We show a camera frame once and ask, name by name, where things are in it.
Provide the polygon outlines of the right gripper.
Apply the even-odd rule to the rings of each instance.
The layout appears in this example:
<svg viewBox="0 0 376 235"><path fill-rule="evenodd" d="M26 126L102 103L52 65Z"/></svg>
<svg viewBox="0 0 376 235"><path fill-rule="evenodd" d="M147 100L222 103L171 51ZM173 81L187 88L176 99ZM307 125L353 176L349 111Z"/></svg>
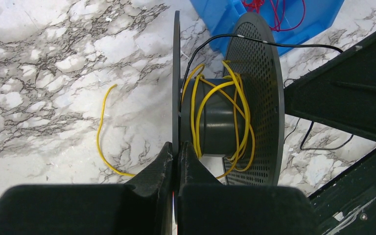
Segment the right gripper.
<svg viewBox="0 0 376 235"><path fill-rule="evenodd" d="M285 113L376 142L376 32L285 88Z"/></svg>

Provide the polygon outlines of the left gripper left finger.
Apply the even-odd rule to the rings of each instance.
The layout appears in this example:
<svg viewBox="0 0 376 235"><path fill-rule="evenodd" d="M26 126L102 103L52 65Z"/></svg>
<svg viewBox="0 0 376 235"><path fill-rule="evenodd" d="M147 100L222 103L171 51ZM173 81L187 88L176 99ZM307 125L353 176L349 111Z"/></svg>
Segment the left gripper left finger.
<svg viewBox="0 0 376 235"><path fill-rule="evenodd" d="M124 184L19 185L0 197L0 235L169 235L172 144Z"/></svg>

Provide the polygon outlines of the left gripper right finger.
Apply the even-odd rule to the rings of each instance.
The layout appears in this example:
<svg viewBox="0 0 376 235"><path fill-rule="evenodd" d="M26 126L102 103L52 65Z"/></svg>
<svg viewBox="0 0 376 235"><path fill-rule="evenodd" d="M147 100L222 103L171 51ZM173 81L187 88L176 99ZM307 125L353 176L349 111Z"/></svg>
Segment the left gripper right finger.
<svg viewBox="0 0 376 235"><path fill-rule="evenodd" d="M180 235L317 235L313 207L297 188L227 186L185 142L178 156L176 193Z"/></svg>

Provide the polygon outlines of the black cable spool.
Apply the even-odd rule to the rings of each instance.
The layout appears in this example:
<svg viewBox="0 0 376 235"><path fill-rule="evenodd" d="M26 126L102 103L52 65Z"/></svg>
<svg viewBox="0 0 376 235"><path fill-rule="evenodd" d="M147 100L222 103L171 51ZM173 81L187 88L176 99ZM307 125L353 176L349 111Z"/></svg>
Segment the black cable spool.
<svg viewBox="0 0 376 235"><path fill-rule="evenodd" d="M265 19L242 15L230 34L221 78L206 78L204 65L180 76L179 17L175 17L172 135L178 176L180 146L197 159L222 160L229 185L278 183L284 138L284 95L278 45Z"/></svg>

